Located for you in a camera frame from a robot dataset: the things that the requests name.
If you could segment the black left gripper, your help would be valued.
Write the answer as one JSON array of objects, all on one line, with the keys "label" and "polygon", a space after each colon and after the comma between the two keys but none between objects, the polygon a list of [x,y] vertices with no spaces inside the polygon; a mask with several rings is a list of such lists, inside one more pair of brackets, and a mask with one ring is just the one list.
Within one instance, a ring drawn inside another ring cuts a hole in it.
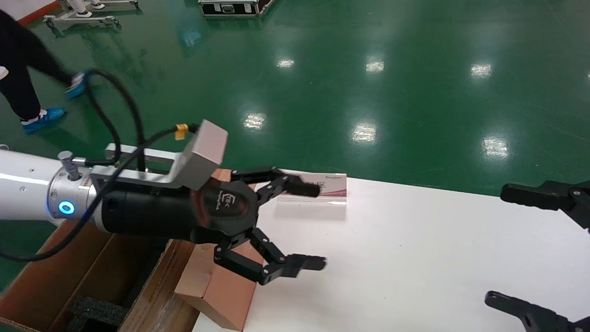
[{"label": "black left gripper", "polygon": [[[260,285],[279,277],[296,278],[302,270],[323,270],[327,258],[284,255],[261,229],[254,228],[258,199],[242,181],[215,178],[198,190],[117,184],[101,200],[94,222],[113,234],[218,244],[213,254],[217,265]],[[234,252],[247,242],[267,265]]]}]

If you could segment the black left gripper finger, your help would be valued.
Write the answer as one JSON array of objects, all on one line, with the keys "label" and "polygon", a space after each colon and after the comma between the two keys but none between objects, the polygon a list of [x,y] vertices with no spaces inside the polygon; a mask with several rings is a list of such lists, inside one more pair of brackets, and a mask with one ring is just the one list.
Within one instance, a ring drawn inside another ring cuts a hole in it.
[{"label": "black left gripper finger", "polygon": [[319,185],[305,182],[300,176],[286,174],[276,166],[242,171],[233,170],[230,173],[230,180],[241,181],[247,185],[267,182],[267,185],[255,192],[257,206],[266,204],[285,192],[295,196],[312,198],[317,198],[320,194]]}]

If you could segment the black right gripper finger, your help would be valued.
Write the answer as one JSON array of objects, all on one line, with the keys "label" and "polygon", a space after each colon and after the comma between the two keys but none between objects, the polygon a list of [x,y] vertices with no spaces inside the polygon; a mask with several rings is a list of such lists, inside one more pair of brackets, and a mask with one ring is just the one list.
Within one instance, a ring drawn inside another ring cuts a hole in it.
[{"label": "black right gripper finger", "polygon": [[497,291],[487,292],[484,303],[518,318],[527,332],[588,332],[590,330],[589,317],[570,321],[555,311]]},{"label": "black right gripper finger", "polygon": [[544,210],[563,211],[582,229],[590,228],[590,182],[567,184],[545,181],[538,187],[506,184],[500,199]]}]

